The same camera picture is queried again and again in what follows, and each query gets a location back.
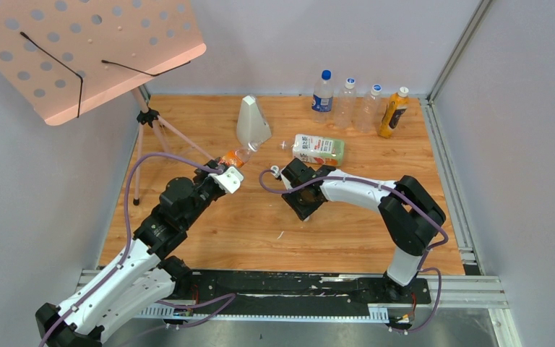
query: wooden table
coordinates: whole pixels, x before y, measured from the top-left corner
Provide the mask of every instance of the wooden table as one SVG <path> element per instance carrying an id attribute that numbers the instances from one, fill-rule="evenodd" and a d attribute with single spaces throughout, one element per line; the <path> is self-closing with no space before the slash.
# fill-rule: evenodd
<path id="1" fill-rule="evenodd" d="M 241 169 L 242 187 L 214 202 L 190 228 L 188 239 L 174 254 L 192 268 L 383 273 L 395 250 L 379 213 L 341 202 L 324 203 L 308 222 L 301 222 L 277 194 L 261 188 L 259 172 L 271 165 L 283 167 L 291 154 L 278 143 L 295 134 L 314 134 L 345 140 L 345 172 L 373 179 L 400 179 L 407 174 L 419 180 L 447 214 L 431 144 L 417 99 L 400 120 L 390 140 L 375 133 L 341 130 L 311 120 L 310 97 L 259 97 L 273 136 Z M 198 145 L 216 157 L 239 146 L 235 135 L 241 96 L 154 95 L 150 107 Z M 199 163 L 207 159 L 168 132 L 174 153 Z M 160 151 L 158 139 L 146 127 L 144 153 Z M 169 180 L 193 177 L 193 168 L 164 158 L 142 165 L 141 204 L 130 203 L 133 231 L 158 203 Z M 270 187 L 282 189 L 271 175 Z M 450 220 L 444 228 L 451 239 L 436 248 L 426 262 L 446 274 L 463 274 Z M 107 264 L 125 243 L 122 194 L 114 214 L 101 264 Z"/>

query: orange bottle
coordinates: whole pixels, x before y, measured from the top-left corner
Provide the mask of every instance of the orange bottle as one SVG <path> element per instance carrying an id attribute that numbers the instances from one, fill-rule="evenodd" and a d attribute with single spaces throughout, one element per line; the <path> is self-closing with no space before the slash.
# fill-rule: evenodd
<path id="1" fill-rule="evenodd" d="M 382 122 L 377 129 L 377 134 L 379 136 L 387 139 L 392 136 L 392 132 L 399 123 L 399 118 L 401 118 L 403 113 L 408 109 L 409 92 L 409 89 L 406 87 L 401 87 L 398 92 L 390 96 L 384 118 L 382 118 Z"/>
<path id="2" fill-rule="evenodd" d="M 250 160 L 253 154 L 258 152 L 260 144 L 258 142 L 249 142 L 248 145 L 240 147 L 236 150 L 229 150 L 221 159 L 221 163 L 228 166 L 242 167 Z"/>

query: white wall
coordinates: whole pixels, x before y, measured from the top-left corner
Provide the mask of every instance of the white wall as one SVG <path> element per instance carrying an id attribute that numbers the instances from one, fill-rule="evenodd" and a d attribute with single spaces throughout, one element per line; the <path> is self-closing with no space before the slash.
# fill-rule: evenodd
<path id="1" fill-rule="evenodd" d="M 359 92 L 427 93 L 478 0 L 192 0 L 207 52 L 152 93 L 311 94 L 323 69 Z"/>
<path id="2" fill-rule="evenodd" d="M 437 101 L 476 249 L 555 346 L 555 0 L 496 0 Z"/>
<path id="3" fill-rule="evenodd" d="M 0 75 L 0 346 L 36 346 L 35 310 L 94 267 L 135 140 L 125 95 L 45 125 Z"/>

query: yellow bottle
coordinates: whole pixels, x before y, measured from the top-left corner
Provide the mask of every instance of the yellow bottle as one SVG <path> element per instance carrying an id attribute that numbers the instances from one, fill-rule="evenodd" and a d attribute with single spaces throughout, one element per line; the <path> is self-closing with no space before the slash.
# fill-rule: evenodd
<path id="1" fill-rule="evenodd" d="M 408 93 L 409 89 L 406 87 L 399 88 L 399 91 L 390 96 L 388 99 L 388 106 L 386 106 L 386 113 L 384 113 L 384 118 L 382 118 L 382 123 L 380 123 L 377 134 L 381 137 L 390 138 L 392 132 L 397 127 L 399 123 L 399 118 L 408 109 Z"/>

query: pink board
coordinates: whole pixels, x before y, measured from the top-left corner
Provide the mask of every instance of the pink board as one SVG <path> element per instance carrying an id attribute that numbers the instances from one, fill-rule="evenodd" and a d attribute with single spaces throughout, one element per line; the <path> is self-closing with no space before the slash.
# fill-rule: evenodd
<path id="1" fill-rule="evenodd" d="M 0 0 L 0 72 L 50 125 L 77 115 L 79 78 L 20 35 L 84 77 L 81 112 L 205 52 L 188 0 Z"/>

